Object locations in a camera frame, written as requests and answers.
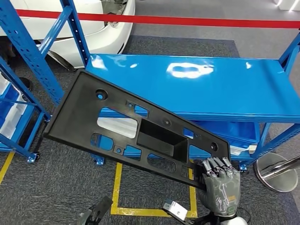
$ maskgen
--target black plastic panel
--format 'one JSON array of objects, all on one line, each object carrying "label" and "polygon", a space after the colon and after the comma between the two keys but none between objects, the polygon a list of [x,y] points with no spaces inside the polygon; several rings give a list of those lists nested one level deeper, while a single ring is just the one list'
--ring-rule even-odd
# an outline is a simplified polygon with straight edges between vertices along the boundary
[{"label": "black plastic panel", "polygon": [[[147,109],[148,116],[136,114],[135,105]],[[98,126],[96,121],[103,107],[137,121],[136,135],[134,138],[128,138]],[[194,138],[183,135],[185,128],[194,132]],[[112,138],[114,142],[112,149],[104,150],[92,146],[93,134]],[[230,159],[229,144],[225,140],[84,70],[77,72],[72,84],[46,127],[44,136],[197,188],[200,188],[201,184],[182,174],[183,167],[193,170],[198,167],[188,159],[190,145],[207,151],[213,157]],[[140,149],[140,160],[123,156],[127,145]],[[173,173],[153,167],[147,161],[149,154],[173,162],[176,170]]]}]

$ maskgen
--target round hole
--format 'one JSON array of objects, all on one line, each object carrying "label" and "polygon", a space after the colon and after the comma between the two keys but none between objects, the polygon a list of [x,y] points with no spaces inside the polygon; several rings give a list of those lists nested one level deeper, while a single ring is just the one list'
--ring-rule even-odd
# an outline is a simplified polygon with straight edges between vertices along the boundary
[{"label": "round hole", "polygon": [[106,100],[109,95],[103,89],[98,89],[96,91],[96,96],[100,100]]},{"label": "round hole", "polygon": [[217,151],[218,150],[218,145],[216,143],[215,143],[215,142],[212,142],[210,147],[212,148],[213,151]]}]

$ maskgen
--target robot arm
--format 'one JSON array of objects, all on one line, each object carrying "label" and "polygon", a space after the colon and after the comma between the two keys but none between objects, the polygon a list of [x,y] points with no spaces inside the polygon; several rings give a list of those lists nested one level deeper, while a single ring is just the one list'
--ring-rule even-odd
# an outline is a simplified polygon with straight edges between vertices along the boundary
[{"label": "robot arm", "polygon": [[246,225],[237,217],[237,209],[240,197],[240,172],[234,169],[228,158],[207,158],[195,162],[201,170],[196,174],[199,182],[206,187],[197,189],[200,201],[210,210],[209,215],[194,221],[186,219],[187,210],[176,202],[167,201],[163,207],[167,213],[185,225]]}]

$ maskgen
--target stainless steel stanchion base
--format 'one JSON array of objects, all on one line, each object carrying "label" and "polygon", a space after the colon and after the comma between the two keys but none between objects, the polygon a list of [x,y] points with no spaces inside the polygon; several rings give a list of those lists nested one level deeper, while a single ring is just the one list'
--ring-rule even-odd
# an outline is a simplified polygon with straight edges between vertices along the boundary
[{"label": "stainless steel stanchion base", "polygon": [[259,158],[254,164],[256,176],[264,185],[277,192],[289,192],[294,190],[298,184],[298,174],[295,169],[286,171],[270,179],[264,179],[262,175],[265,171],[280,165],[287,160],[275,153],[267,153]]}]

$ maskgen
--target red rope barrier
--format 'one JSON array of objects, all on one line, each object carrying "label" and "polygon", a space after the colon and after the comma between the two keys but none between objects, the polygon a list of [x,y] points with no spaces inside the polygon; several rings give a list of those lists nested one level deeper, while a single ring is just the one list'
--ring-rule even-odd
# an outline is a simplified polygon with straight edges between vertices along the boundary
[{"label": "red rope barrier", "polygon": [[[17,9],[19,16],[57,18],[60,12],[35,11]],[[300,29],[300,21],[272,21],[272,20],[231,20],[192,17],[168,17],[148,15],[104,15],[78,13],[80,20],[114,21],[130,23],[189,25],[189,26],[216,26],[216,27],[250,27],[250,28],[293,28]]]}]

